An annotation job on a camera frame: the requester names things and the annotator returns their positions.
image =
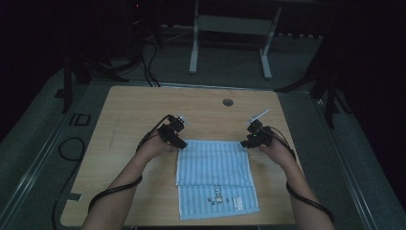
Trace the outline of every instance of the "forearm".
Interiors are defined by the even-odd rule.
[[[147,162],[148,160],[142,153],[137,153],[107,189],[136,181],[142,174]],[[137,186],[97,200],[83,223],[82,229],[122,229],[136,188]]]
[[[287,183],[296,194],[320,203],[297,164],[292,164],[283,170],[286,174]],[[323,211],[300,201],[294,196],[290,200],[298,229],[334,229],[328,215]]]

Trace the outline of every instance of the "table top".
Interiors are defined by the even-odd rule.
[[[232,100],[233,105],[224,105],[224,99]],[[264,109],[269,112],[260,118],[263,125],[277,128],[295,149],[278,95],[272,91],[113,86],[71,191],[81,195],[81,199],[67,201],[61,223],[81,226],[93,196],[107,188],[133,156],[143,136],[166,115],[182,114],[189,120],[190,124],[180,132],[182,139],[242,141],[248,134],[245,122]],[[154,158],[147,165],[125,225],[294,223],[282,169],[255,149],[249,149],[249,160],[259,201],[258,213],[181,221],[175,185],[177,153],[174,153]]]

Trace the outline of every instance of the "towel tag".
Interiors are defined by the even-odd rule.
[[[240,196],[234,197],[233,200],[234,200],[234,208],[236,209],[236,211],[239,211],[239,210],[243,210],[243,209],[244,209],[244,208],[242,207],[242,199],[241,199]]]

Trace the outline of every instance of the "striped towel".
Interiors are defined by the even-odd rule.
[[[247,149],[239,142],[186,142],[176,173],[181,220],[259,211]]]

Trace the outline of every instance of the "person's left arm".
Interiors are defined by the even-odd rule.
[[[164,143],[155,130],[107,189],[136,181],[152,158],[175,147]],[[137,186],[107,195],[97,200],[87,215],[81,229],[122,229]]]

